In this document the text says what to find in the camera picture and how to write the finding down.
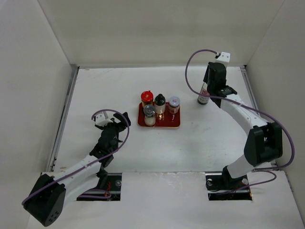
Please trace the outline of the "tall clear vinegar bottle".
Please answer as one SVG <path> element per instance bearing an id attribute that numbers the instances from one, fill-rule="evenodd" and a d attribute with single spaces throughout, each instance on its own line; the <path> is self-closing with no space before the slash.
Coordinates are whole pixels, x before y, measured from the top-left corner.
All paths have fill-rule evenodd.
<path id="1" fill-rule="evenodd" d="M 203 82 L 203 85 L 200 89 L 200 94 L 197 98 L 197 102 L 201 105 L 205 105 L 209 102 L 210 98 L 206 97 L 207 95 L 210 95 L 207 91 L 207 83 Z"/>

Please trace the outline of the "silver-capped glass shaker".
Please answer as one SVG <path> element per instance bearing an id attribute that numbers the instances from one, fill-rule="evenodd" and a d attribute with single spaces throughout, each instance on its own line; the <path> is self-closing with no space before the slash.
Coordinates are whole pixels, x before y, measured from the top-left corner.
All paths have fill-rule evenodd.
<path id="1" fill-rule="evenodd" d="M 147 126 L 154 126 L 156 122 L 156 110 L 154 105 L 147 105 L 143 109 L 144 122 Z"/>

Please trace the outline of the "red-capped sauce jar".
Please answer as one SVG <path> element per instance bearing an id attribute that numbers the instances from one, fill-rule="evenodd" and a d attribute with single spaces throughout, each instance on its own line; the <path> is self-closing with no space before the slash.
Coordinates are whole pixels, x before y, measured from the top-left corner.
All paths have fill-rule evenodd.
<path id="1" fill-rule="evenodd" d="M 147 105 L 152 105 L 153 100 L 154 100 L 154 96 L 153 96 L 153 93 L 150 90 L 142 92 L 141 101 L 142 101 L 142 107 L 143 108 Z"/>

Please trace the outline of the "small pink-lidded spice jar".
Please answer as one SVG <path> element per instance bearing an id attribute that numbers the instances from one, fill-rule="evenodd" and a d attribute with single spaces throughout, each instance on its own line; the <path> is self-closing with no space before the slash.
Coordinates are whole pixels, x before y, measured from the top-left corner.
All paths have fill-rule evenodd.
<path id="1" fill-rule="evenodd" d="M 169 98 L 169 102 L 168 102 L 168 107 L 169 107 L 169 112 L 171 114 L 176 114 L 178 113 L 179 109 L 180 109 L 180 98 L 177 96 L 171 96 Z"/>

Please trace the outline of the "black-capped white bottle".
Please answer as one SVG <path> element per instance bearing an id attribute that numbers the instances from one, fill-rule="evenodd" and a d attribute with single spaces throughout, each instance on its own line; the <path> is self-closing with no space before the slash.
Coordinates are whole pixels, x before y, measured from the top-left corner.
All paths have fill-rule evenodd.
<path id="1" fill-rule="evenodd" d="M 162 119 L 166 109 L 166 99 L 162 94 L 158 94 L 154 100 L 154 107 L 158 119 Z"/>

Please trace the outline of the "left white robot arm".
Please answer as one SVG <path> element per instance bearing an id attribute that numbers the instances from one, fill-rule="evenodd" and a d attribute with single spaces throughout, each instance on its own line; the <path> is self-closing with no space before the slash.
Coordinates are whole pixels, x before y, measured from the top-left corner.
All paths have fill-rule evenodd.
<path id="1" fill-rule="evenodd" d="M 22 202 L 23 208 L 43 226 L 54 223 L 65 206 L 95 188 L 102 190 L 107 185 L 105 168 L 114 159 L 113 155 L 125 144 L 119 140 L 120 132 L 130 130 L 128 113 L 113 110 L 108 118 L 107 109 L 92 115 L 95 127 L 101 130 L 93 150 L 74 166 L 54 174 L 41 175 L 29 196 Z"/>

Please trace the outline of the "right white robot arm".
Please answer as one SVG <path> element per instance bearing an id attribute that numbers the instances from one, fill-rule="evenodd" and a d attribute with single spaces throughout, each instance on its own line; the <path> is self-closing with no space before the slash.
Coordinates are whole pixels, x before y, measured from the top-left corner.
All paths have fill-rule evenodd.
<path id="1" fill-rule="evenodd" d="M 235 162 L 225 166 L 214 179 L 219 189 L 233 189 L 244 176 L 263 163 L 283 154 L 282 128 L 270 123 L 243 104 L 237 91 L 226 84 L 226 67 L 219 62 L 208 64 L 204 82 L 211 100 L 227 112 L 244 130 L 247 140 L 244 152 Z"/>

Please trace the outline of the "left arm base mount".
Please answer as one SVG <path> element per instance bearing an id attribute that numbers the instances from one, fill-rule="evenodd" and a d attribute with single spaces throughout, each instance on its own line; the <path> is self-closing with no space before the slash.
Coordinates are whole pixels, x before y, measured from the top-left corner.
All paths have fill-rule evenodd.
<path id="1" fill-rule="evenodd" d="M 122 173 L 109 173 L 95 188 L 86 191 L 77 201 L 120 201 Z"/>

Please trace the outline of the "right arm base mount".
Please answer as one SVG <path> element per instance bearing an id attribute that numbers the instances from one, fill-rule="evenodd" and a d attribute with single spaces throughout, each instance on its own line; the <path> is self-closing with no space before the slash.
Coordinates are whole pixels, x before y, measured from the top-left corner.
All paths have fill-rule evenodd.
<path id="1" fill-rule="evenodd" d="M 223 181 L 221 173 L 206 173 L 205 178 L 210 201 L 252 200 L 250 188 L 242 189 L 249 184 L 247 175 L 234 179 L 228 184 Z"/>

